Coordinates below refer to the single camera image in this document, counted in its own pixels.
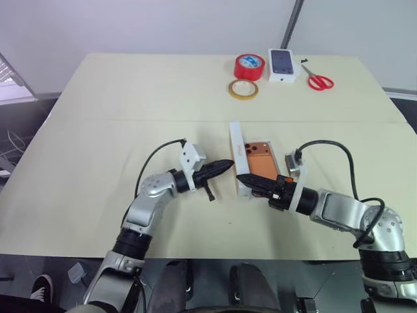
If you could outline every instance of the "person's foot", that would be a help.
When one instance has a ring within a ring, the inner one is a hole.
[[[48,275],[40,275],[32,286],[32,300],[52,303],[53,286],[52,279]]]

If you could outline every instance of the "phone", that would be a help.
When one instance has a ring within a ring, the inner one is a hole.
[[[287,50],[271,50],[272,71],[276,74],[293,74],[291,55]]]
[[[245,144],[249,171],[262,177],[276,180],[279,171],[267,142],[251,142]]]

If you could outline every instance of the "wall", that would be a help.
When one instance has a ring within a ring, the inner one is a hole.
[[[0,82],[0,106],[9,99],[14,99],[16,102],[34,100],[32,94],[24,86],[19,86],[14,82]]]
[[[58,93],[89,52],[265,53],[294,3],[2,0],[0,52],[36,94]]]
[[[307,0],[289,48],[356,55],[383,87],[416,92],[416,30],[416,0]]]

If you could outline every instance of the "orange phone back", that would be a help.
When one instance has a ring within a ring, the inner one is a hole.
[[[248,159],[249,171],[262,177],[276,180],[279,172],[267,142],[247,143],[246,158]]]

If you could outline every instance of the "scissors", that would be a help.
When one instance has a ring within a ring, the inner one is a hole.
[[[304,65],[301,65],[304,70],[308,73],[308,85],[313,88],[314,90],[325,90],[331,89],[334,86],[334,82],[327,78],[326,76],[316,75],[312,73],[308,68]]]

